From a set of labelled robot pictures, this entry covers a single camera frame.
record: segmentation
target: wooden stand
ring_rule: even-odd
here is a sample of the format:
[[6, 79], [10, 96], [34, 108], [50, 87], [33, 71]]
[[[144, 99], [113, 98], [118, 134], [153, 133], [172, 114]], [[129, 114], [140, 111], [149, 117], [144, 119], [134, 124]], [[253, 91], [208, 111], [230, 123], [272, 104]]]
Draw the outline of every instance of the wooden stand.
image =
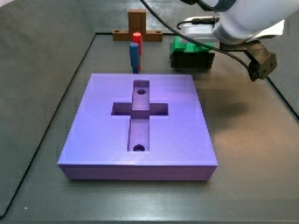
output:
[[145, 10], [129, 10], [126, 18], [128, 30], [114, 30], [112, 32], [113, 41], [129, 41], [133, 33], [140, 32], [142, 41], [162, 42], [162, 32], [145, 29]]

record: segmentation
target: purple box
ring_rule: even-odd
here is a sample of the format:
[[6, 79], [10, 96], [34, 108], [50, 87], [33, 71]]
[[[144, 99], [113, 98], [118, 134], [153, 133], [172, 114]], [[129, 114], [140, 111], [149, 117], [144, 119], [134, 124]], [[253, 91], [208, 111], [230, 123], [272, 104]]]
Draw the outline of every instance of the purple box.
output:
[[68, 179], [208, 180], [217, 167], [189, 75], [90, 75], [60, 154]]

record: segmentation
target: black cable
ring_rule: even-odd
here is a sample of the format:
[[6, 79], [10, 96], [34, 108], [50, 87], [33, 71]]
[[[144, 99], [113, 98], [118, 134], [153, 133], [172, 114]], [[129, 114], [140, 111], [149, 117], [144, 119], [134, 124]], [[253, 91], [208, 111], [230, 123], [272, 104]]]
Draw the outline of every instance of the black cable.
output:
[[177, 30], [181, 29], [180, 25], [190, 24], [190, 23], [192, 23], [192, 21], [181, 21], [181, 22], [176, 25]]
[[177, 30], [181, 29], [180, 25], [182, 24], [192, 24], [192, 25], [214, 25], [214, 19], [213, 17], [206, 17], [206, 18], [193, 18], [192, 20], [184, 20], [181, 21], [177, 25], [176, 28]]
[[202, 1], [197, 0], [194, 3], [202, 8], [204, 11], [214, 11]]
[[180, 38], [185, 39], [186, 41], [189, 41], [190, 43], [193, 43], [196, 46], [202, 46], [208, 49], [210, 49], [214, 52], [222, 53], [226, 56], [229, 56], [233, 60], [236, 60], [238, 62], [238, 64], [246, 69], [246, 72], [249, 74], [253, 73], [253, 71], [250, 71], [250, 69], [248, 68], [246, 63], [237, 57], [234, 56], [232, 53], [229, 52], [224, 52], [221, 51], [218, 48], [209, 46], [209, 45], [204, 45], [202, 43], [197, 42], [196, 40], [185, 37], [184, 35], [181, 35], [162, 20], [161, 18], [156, 15], [154, 11], [152, 10], [152, 8], [149, 7], [149, 5], [145, 3], [145, 0], [140, 0], [141, 4], [144, 5], [144, 7], [148, 9], [148, 11], [152, 13], [152, 15], [154, 16], [154, 18], [158, 20], [158, 22], [162, 24], [162, 26], [170, 31], [173, 32]]

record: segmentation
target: cross-shaped hole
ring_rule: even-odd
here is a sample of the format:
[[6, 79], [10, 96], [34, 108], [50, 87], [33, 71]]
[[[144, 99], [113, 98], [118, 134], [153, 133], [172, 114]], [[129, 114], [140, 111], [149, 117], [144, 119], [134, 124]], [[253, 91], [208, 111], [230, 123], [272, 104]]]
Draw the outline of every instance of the cross-shaped hole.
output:
[[133, 81], [130, 102], [113, 102], [112, 116], [130, 116], [128, 151], [149, 151], [149, 116], [168, 116], [166, 103], [149, 103], [149, 80]]

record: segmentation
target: table surface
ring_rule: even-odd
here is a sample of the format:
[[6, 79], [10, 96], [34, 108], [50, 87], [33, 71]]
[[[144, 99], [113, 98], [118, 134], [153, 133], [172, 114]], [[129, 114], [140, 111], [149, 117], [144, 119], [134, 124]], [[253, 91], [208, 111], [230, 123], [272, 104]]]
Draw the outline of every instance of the table surface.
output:
[[50, 123], [6, 221], [299, 221], [299, 125], [266, 80], [224, 55], [174, 71], [144, 43], [142, 74], [192, 74], [218, 167], [208, 182], [66, 180], [57, 166], [93, 73], [130, 73], [128, 43], [97, 35]]

